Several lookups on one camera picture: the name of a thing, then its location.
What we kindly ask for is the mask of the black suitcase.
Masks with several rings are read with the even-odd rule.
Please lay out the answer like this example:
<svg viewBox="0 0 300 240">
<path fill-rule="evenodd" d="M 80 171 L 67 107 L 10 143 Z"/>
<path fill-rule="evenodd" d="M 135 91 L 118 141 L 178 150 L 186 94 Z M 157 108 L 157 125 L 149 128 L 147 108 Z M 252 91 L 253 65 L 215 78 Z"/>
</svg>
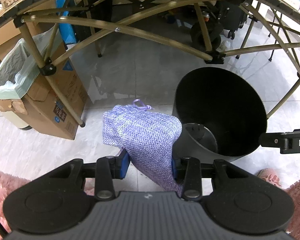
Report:
<svg viewBox="0 0 300 240">
<path fill-rule="evenodd" d="M 217 1 L 215 5 L 206 2 L 206 7 L 202 10 L 204 17 L 208 15 L 206 27 L 210 37 L 212 49 L 216 50 L 221 45 L 221 32 L 228 30 L 227 38 L 234 39 L 235 32 L 243 25 L 247 19 L 247 14 L 239 6 L 227 1 Z"/>
</svg>

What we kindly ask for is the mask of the pink fuzzy slipper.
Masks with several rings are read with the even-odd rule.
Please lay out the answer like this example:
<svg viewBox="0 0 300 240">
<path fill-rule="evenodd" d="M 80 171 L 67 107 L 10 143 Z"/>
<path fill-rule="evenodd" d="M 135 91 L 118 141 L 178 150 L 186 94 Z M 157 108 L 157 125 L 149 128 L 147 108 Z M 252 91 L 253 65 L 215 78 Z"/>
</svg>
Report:
<svg viewBox="0 0 300 240">
<path fill-rule="evenodd" d="M 261 178 L 262 180 L 270 183 L 271 185 L 281 188 L 280 178 L 274 169 L 272 169 L 272 168 L 262 169 L 257 174 L 257 176 L 258 176 L 258 178 Z"/>
</svg>

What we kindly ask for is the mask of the purple knit pouch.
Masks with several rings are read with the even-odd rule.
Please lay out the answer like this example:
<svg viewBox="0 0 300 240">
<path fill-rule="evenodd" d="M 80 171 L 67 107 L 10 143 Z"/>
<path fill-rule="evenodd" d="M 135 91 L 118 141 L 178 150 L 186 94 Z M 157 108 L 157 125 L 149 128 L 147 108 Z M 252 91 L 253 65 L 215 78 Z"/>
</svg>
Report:
<svg viewBox="0 0 300 240">
<path fill-rule="evenodd" d="M 172 115 L 154 112 L 135 99 L 131 105 L 116 105 L 104 112 L 103 143 L 124 148 L 133 165 L 165 191 L 181 195 L 183 186 L 172 171 L 172 147 L 182 124 Z"/>
</svg>

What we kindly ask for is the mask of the folding camp table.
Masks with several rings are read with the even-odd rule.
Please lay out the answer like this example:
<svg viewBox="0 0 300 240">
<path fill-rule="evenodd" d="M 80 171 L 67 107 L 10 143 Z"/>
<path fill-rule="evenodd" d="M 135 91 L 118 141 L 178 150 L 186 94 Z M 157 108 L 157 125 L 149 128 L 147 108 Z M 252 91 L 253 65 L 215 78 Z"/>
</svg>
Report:
<svg viewBox="0 0 300 240">
<path fill-rule="evenodd" d="M 177 20 L 162 22 L 157 16 L 132 25 L 151 33 L 191 45 L 190 25 Z M 102 114 L 116 105 L 130 105 L 141 99 L 155 112 L 172 114 L 176 87 L 188 72 L 200 67 L 219 67 L 245 79 L 258 93 L 268 113 L 297 81 L 296 70 L 282 49 L 258 51 L 225 58 L 223 65 L 206 65 L 203 59 L 176 48 L 126 34 L 109 34 L 101 39 L 103 57 L 93 52 L 93 44 L 72 55 L 71 61 L 89 98 L 82 118 L 88 126 L 102 126 Z M 269 118 L 268 130 L 292 131 L 300 128 L 300 87 Z"/>
</svg>

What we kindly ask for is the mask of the black trash bin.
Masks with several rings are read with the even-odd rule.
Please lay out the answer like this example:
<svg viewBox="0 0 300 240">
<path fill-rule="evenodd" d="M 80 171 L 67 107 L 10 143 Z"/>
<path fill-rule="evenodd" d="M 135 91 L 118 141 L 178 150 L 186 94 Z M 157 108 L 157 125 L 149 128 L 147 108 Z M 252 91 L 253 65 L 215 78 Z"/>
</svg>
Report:
<svg viewBox="0 0 300 240">
<path fill-rule="evenodd" d="M 239 75 L 217 67 L 198 68 L 181 79 L 172 114 L 182 124 L 172 147 L 174 159 L 231 162 L 254 152 L 267 130 L 258 93 Z"/>
</svg>

